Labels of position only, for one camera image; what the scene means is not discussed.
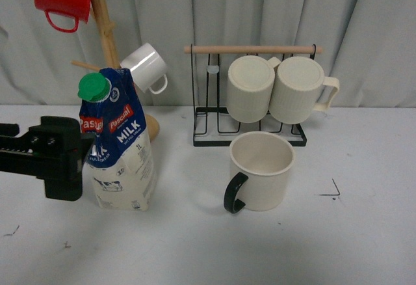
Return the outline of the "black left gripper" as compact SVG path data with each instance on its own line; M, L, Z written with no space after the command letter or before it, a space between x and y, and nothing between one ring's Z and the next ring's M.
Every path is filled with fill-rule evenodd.
M95 135L61 116L41 116L39 125L19 133L18 124L1 124L1 171L42 180L47 198L80 199L83 165Z

